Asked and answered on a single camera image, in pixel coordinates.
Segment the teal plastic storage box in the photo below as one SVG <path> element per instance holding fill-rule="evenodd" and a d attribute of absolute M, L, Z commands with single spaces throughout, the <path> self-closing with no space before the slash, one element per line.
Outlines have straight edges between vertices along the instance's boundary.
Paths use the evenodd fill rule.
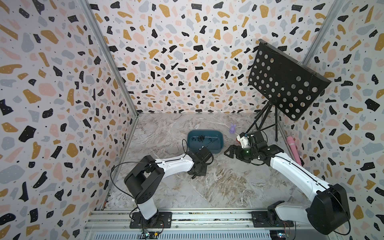
<path fill-rule="evenodd" d="M 204 147 L 212 154 L 219 154 L 224 147 L 224 136 L 217 130 L 192 130 L 188 133 L 187 145 L 192 152 L 196 152 Z"/>

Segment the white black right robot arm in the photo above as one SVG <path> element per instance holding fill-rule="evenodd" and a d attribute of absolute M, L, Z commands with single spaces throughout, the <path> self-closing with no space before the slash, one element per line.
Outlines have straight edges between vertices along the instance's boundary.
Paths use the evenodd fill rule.
<path fill-rule="evenodd" d="M 237 136 L 240 145 L 231 145 L 224 152 L 231 159 L 247 164 L 255 160 L 278 171 L 296 185 L 311 202 L 310 206 L 277 201 L 268 206 L 268 222 L 276 226 L 292 221 L 310 224 L 323 235 L 336 231 L 343 224 L 349 224 L 351 214 L 346 190 L 339 184 L 331 185 L 316 177 L 294 161 L 277 145 L 268 145 L 261 132 L 241 133 Z"/>

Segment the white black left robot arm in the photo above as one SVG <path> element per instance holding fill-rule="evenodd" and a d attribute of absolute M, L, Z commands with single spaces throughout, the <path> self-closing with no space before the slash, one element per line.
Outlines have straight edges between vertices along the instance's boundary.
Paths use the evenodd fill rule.
<path fill-rule="evenodd" d="M 205 176 L 213 159 L 213 154 L 205 147 L 195 153 L 187 152 L 167 159 L 145 156 L 124 179 L 139 210 L 133 215 L 131 228 L 170 228 L 172 213 L 159 212 L 153 198 L 161 181 L 182 172 L 191 175 L 192 179 Z"/>

